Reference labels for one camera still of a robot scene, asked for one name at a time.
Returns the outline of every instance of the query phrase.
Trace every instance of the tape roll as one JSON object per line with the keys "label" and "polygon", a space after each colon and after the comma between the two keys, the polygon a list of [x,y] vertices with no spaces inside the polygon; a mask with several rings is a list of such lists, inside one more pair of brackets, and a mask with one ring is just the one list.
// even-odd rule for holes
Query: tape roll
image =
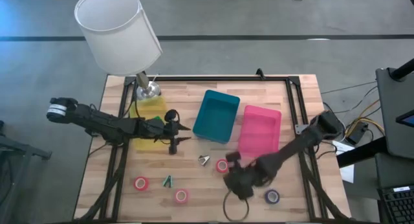
{"label": "tape roll", "polygon": [[276,190],[270,189],[270,190],[267,190],[267,192],[265,193],[266,203],[274,205],[278,203],[279,200],[280,200],[280,196]]}
{"label": "tape roll", "polygon": [[187,203],[188,198],[188,191],[185,189],[177,189],[174,193],[174,201],[178,204]]}
{"label": "tape roll", "polygon": [[138,176],[134,181],[134,187],[138,191],[145,191],[145,190],[147,190],[148,186],[149,186],[149,180],[148,180],[148,178],[146,178],[144,176]]}
{"label": "tape roll", "polygon": [[226,173],[228,171],[227,160],[226,159],[218,160],[217,163],[215,164],[215,169],[217,169],[217,171],[220,173]]}

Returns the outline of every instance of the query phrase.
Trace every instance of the pink container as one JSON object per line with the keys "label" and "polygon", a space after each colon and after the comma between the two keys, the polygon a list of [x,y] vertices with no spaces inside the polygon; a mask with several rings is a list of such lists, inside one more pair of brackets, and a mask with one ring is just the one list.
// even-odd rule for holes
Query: pink container
{"label": "pink container", "polygon": [[279,151],[280,111],[247,105],[239,138],[242,156],[259,157]]}

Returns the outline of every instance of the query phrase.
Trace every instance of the lamp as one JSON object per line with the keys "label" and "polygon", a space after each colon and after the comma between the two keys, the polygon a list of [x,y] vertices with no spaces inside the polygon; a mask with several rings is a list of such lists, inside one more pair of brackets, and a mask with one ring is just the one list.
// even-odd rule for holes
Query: lamp
{"label": "lamp", "polygon": [[74,15],[104,71],[116,76],[135,74],[138,100],[160,94],[160,87],[148,80],[144,70],[162,49],[140,0],[79,0]]}

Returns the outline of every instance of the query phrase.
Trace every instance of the concrete floor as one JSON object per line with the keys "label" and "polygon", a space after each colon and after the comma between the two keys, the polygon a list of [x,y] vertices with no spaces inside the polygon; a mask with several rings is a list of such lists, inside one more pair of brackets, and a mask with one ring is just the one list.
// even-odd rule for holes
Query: concrete floor
{"label": "concrete floor", "polygon": [[[73,18],[76,2],[0,0],[0,36],[81,36]],[[409,0],[141,2],[157,35],[414,34]],[[402,65],[413,57],[414,40],[174,41],[161,46],[164,54],[149,74],[252,74],[260,67],[267,74],[317,74],[323,92],[373,81],[375,69]],[[86,42],[0,41],[5,133],[53,151],[48,162],[33,160],[15,223],[71,219],[91,138],[76,126],[48,122],[45,113],[50,98],[58,96],[98,106],[104,83],[105,74]],[[346,110],[372,86],[329,93],[323,99],[336,111]],[[371,95],[343,121],[351,121],[376,99],[377,94]],[[381,122],[380,112],[372,118]],[[345,185],[351,212],[358,220],[376,221],[378,214],[370,208],[376,201],[362,198],[373,189],[363,178],[375,172],[358,167],[362,176],[355,185]]]}

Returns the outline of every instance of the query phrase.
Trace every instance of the small clip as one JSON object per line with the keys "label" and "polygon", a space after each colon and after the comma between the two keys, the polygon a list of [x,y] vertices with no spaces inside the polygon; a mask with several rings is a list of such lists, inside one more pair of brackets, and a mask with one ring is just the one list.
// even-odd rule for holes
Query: small clip
{"label": "small clip", "polygon": [[170,175],[166,177],[164,182],[162,182],[162,186],[167,186],[167,184],[168,184],[168,188],[173,187],[173,178]]}
{"label": "small clip", "polygon": [[206,166],[206,163],[210,160],[210,156],[206,155],[206,156],[202,156],[200,155],[199,157],[199,163],[201,164],[201,166]]}

